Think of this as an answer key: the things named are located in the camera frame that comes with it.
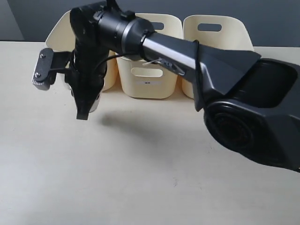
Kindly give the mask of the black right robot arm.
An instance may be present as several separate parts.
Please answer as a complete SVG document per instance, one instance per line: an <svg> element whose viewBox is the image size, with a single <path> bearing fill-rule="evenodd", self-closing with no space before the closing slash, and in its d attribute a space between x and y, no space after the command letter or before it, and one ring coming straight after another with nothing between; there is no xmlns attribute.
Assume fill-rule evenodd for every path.
<svg viewBox="0 0 300 225"><path fill-rule="evenodd" d="M66 78L86 120L99 96L109 52L145 60L192 85L213 138L259 164L300 170L300 67L251 50L222 50L155 31L113 0L70 11L75 49Z"/></svg>

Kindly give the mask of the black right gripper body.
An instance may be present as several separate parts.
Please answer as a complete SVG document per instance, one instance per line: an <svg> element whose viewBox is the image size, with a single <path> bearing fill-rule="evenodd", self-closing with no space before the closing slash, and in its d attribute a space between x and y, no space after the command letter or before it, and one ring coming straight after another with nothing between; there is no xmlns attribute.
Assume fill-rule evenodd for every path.
<svg viewBox="0 0 300 225"><path fill-rule="evenodd" d="M100 41L100 16L107 10L107 2L100 1L70 10L70 26L75 47L70 57L70 74L65 81L73 94L99 93L105 85L110 50Z"/></svg>

